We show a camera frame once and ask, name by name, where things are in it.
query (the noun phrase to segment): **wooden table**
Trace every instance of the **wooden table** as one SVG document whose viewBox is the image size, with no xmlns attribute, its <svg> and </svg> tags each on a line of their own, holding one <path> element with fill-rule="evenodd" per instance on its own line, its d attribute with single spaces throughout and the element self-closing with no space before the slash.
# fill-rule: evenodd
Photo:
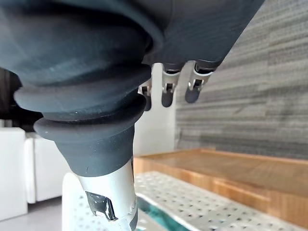
<svg viewBox="0 0 308 231">
<path fill-rule="evenodd" d="M 211 149 L 135 157 L 159 171 L 308 229 L 308 161 Z"/>
</svg>

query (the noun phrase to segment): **gray wall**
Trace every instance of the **gray wall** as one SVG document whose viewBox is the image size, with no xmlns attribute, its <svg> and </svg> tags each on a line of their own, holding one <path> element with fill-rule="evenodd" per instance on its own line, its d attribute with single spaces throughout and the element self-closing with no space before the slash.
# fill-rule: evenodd
<svg viewBox="0 0 308 231">
<path fill-rule="evenodd" d="M 308 1 L 267 0 L 198 102 L 177 92 L 179 149 L 308 158 Z"/>
</svg>

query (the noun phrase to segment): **metal grid plate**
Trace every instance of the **metal grid plate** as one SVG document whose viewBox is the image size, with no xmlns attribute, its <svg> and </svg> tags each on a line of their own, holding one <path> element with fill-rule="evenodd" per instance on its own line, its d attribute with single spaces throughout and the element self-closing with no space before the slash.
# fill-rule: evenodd
<svg viewBox="0 0 308 231">
<path fill-rule="evenodd" d="M 135 177 L 136 193 L 195 231 L 304 231 L 173 177 L 148 172 Z"/>
<path fill-rule="evenodd" d="M 106 228 L 103 220 L 91 212 L 88 200 L 78 178 L 68 173 L 63 181 L 62 231 L 116 231 Z M 148 215 L 139 211 L 138 231 L 166 231 Z"/>
</svg>

